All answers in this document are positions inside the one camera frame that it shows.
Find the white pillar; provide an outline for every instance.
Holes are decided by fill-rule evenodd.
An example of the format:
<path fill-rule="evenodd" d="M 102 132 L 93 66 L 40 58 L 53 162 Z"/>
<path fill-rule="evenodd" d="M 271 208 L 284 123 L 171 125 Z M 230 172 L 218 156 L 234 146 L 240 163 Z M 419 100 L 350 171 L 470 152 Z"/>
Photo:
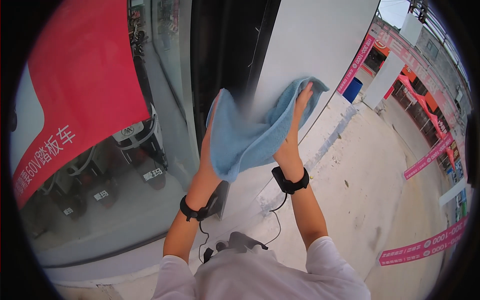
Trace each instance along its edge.
<path fill-rule="evenodd" d="M 414 46 L 420 36 L 421 28 L 422 23 L 412 13 L 408 13 L 403 21 L 400 35 Z M 374 109 L 393 85 L 404 66 L 405 63 L 401 58 L 390 52 L 372 83 L 365 91 L 363 102 L 371 109 Z"/>
<path fill-rule="evenodd" d="M 403 60 L 395 53 L 390 52 L 379 72 L 372 80 L 372 83 L 365 91 L 365 99 L 363 102 L 371 109 L 375 109 L 388 92 L 388 89 L 393 85 L 404 66 L 405 63 Z"/>
<path fill-rule="evenodd" d="M 464 177 L 459 182 L 457 182 L 457 184 L 454 185 L 453 188 L 449 189 L 448 192 L 440 196 L 440 198 L 438 199 L 440 206 L 444 206 L 448 201 L 452 200 L 455 196 L 457 196 L 458 193 L 460 193 L 466 187 L 466 184 L 467 181 Z"/>

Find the pink ribbon banner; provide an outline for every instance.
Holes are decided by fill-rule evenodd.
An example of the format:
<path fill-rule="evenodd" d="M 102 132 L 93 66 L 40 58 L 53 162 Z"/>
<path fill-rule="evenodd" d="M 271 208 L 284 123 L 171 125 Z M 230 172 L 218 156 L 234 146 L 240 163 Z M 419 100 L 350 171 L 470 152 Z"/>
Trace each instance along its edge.
<path fill-rule="evenodd" d="M 455 245 L 462 237 L 467 220 L 468 215 L 429 239 L 402 248 L 385 250 L 380 254 L 378 262 L 381 266 L 402 264 L 448 249 Z"/>
<path fill-rule="evenodd" d="M 433 147 L 430 152 L 417 161 L 413 166 L 409 167 L 404 173 L 403 176 L 405 179 L 411 178 L 413 175 L 422 171 L 426 166 L 433 162 L 440 154 L 446 151 L 447 147 L 453 142 L 453 137 L 451 132 Z"/>
<path fill-rule="evenodd" d="M 361 45 L 360 50 L 355 56 L 354 61 L 348 68 L 347 73 L 345 74 L 342 81 L 340 82 L 340 85 L 336 89 L 336 91 L 339 92 L 340 94 L 343 94 L 345 92 L 348 85 L 352 82 L 353 77 L 355 77 L 355 75 L 359 71 L 359 68 L 362 66 L 363 62 L 365 61 L 368 54 L 370 53 L 370 50 L 373 47 L 373 43 L 375 42 L 375 39 L 378 37 L 379 31 L 380 31 L 380 26 L 377 24 L 372 24 L 370 31 L 368 32 L 367 38 L 363 41 L 363 44 Z"/>

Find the sleeve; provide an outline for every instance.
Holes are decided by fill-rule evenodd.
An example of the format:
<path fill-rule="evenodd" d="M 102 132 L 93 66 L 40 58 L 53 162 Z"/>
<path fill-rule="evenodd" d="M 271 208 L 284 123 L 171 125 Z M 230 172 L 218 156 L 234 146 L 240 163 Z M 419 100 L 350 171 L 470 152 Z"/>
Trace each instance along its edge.
<path fill-rule="evenodd" d="M 165 255 L 160 262 L 152 300 L 195 299 L 195 287 L 188 264 L 177 256 Z"/>
<path fill-rule="evenodd" d="M 344 260 L 330 237 L 316 239 L 308 248 L 306 269 L 309 274 L 321 275 L 356 299 L 370 299 L 370 291 L 357 272 Z"/>

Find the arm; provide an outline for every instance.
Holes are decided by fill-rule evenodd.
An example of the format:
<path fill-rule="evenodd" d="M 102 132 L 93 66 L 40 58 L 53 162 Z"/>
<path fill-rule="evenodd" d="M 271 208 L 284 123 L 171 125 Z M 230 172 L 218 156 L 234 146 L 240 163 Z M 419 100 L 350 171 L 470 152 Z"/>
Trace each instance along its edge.
<path fill-rule="evenodd" d="M 222 181 L 215 174 L 212 162 L 210 161 L 210 132 L 213 120 L 213 114 L 210 118 L 205 137 L 202 141 L 202 149 L 200 153 L 200 166 L 198 172 L 192 179 L 192 183 L 185 198 L 185 202 L 192 210 L 198 211 L 205 207 L 208 199 L 215 191 L 216 187 Z M 173 220 L 172 226 L 167 233 L 165 243 L 163 245 L 163 256 L 175 255 L 188 263 L 190 250 L 192 249 L 193 240 L 198 229 L 198 221 L 190 219 L 179 210 L 177 216 Z"/>
<path fill-rule="evenodd" d="M 309 83 L 298 96 L 290 131 L 279 150 L 273 155 L 282 169 L 285 179 L 291 182 L 298 182 L 303 177 L 303 163 L 298 149 L 298 129 L 302 113 L 313 94 L 310 90 L 311 87 L 312 83 Z M 306 189 L 296 191 L 291 198 L 295 221 L 305 248 L 308 250 L 317 238 L 328 236 L 325 218 L 310 184 Z"/>

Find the scooter logo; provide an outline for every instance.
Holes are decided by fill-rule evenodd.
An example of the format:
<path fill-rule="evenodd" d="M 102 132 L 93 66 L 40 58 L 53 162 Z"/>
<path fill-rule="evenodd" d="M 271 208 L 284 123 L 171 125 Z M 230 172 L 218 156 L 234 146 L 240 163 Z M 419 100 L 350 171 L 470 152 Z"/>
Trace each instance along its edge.
<path fill-rule="evenodd" d="M 122 129 L 121 134 L 123 134 L 124 136 L 130 136 L 130 135 L 132 135 L 134 132 L 135 132 L 135 129 L 133 129 L 132 126 L 129 126 L 129 127 L 125 128 L 125 129 Z"/>

